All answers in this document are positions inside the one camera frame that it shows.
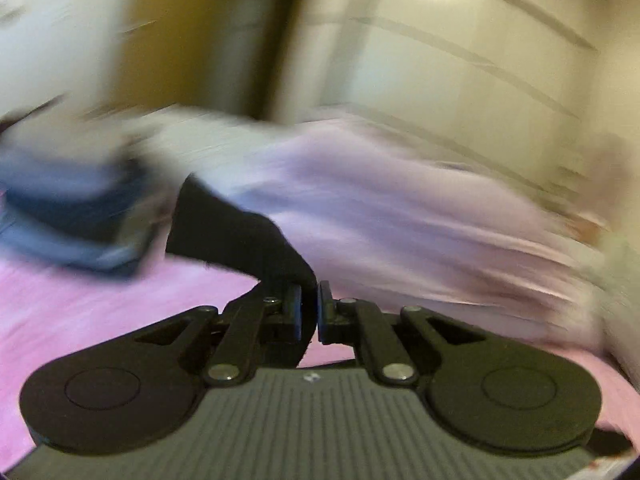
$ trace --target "silver rivet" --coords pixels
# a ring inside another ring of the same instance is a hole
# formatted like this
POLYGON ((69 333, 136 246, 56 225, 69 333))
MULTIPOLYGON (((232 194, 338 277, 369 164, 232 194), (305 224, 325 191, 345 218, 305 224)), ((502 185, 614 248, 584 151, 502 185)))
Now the silver rivet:
POLYGON ((216 381, 230 381, 240 374, 240 370, 234 365, 213 365, 209 368, 209 377, 216 381))
POLYGON ((406 381, 414 376, 414 369, 402 363, 392 363, 382 368, 382 373, 387 379, 406 381))
POLYGON ((302 378, 307 383, 317 383, 321 379, 320 375, 315 373, 315 372, 308 372, 308 373, 304 374, 302 376, 302 378))

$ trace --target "bed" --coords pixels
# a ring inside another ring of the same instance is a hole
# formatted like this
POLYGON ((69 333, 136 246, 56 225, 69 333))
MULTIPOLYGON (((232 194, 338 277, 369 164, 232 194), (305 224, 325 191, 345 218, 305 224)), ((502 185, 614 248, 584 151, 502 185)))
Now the bed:
MULTIPOLYGON (((146 141, 148 154, 158 158, 176 183, 195 171, 229 197, 244 196, 248 157, 291 135, 276 126, 189 109, 164 110, 131 120, 151 132, 146 141)), ((299 227, 311 229, 313 224, 299 227)), ((33 446, 17 399, 24 380, 36 368, 199 304, 223 307, 255 283, 247 276, 165 257, 162 242, 160 237, 140 276, 130 283, 104 282, 16 256, 0 257, 0 470, 8 469, 33 446)), ((334 285, 337 297, 352 293, 334 285)), ((609 311, 615 320, 615 308, 609 311)), ((462 312, 444 314, 464 318, 462 312)), ((620 344, 629 341, 628 336, 620 344)), ((545 348, 593 374, 604 399, 598 425, 626 434, 640 449, 640 395, 629 380, 603 356, 579 346, 545 348)), ((335 362, 351 355, 350 348, 325 348, 314 340, 302 365, 335 362)))

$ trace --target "gray ribbed surface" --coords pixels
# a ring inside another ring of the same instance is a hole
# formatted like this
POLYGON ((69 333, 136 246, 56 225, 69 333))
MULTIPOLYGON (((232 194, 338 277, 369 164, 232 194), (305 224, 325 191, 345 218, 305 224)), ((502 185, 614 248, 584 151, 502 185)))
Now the gray ribbed surface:
POLYGON ((590 462, 577 449, 500 458, 454 439, 415 394, 364 370, 259 370, 212 390, 177 432, 145 449, 84 458, 41 447, 11 480, 561 480, 590 462))

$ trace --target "wooden door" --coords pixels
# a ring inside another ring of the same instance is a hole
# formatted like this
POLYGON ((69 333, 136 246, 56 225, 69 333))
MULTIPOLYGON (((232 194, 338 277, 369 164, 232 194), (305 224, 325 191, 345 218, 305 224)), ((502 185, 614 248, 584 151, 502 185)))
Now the wooden door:
POLYGON ((223 10, 224 0, 133 0, 112 104, 195 105, 223 10))

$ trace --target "pink bed sheet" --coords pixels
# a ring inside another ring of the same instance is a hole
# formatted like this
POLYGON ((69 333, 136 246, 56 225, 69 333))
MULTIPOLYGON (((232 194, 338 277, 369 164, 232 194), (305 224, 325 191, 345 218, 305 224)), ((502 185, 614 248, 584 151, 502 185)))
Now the pink bed sheet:
MULTIPOLYGON (((0 471, 33 443, 18 409, 27 377, 44 363, 193 306, 223 307, 255 280, 179 258, 159 257, 134 282, 105 282, 63 269, 0 257, 0 471)), ((599 425, 640 448, 640 396, 609 365, 585 351, 559 351, 597 378, 604 393, 599 425)), ((310 346, 303 365, 352 356, 344 346, 310 346)))

